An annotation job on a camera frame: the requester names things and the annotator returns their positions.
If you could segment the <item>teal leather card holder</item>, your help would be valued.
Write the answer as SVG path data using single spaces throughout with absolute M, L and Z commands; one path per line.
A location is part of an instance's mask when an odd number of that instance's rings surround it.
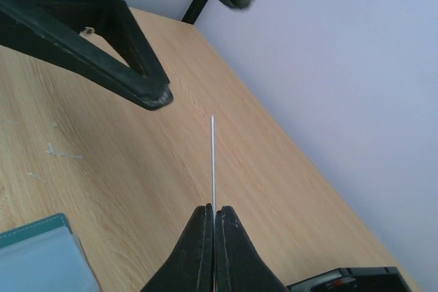
M 63 213 L 1 233 L 2 291 L 100 291 Z

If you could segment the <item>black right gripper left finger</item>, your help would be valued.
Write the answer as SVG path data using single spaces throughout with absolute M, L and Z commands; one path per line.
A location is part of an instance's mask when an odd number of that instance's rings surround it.
M 141 292 L 213 290 L 213 210 L 198 206 L 174 249 Z

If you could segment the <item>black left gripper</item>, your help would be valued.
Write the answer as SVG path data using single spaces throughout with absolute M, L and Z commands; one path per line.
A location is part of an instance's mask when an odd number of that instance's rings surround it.
M 1 45 L 149 111 L 173 100 L 163 66 L 122 0 L 1 0 Z

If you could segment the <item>blue patterned card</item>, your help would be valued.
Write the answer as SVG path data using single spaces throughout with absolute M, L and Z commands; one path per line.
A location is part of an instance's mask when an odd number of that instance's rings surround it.
M 215 118 L 211 115 L 211 191 L 212 209 L 216 214 L 216 149 L 215 149 Z

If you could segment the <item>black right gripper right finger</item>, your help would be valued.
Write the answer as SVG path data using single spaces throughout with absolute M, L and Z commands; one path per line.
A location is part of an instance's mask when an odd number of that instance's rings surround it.
M 217 212 L 214 234 L 218 291 L 286 290 L 257 253 L 233 207 Z

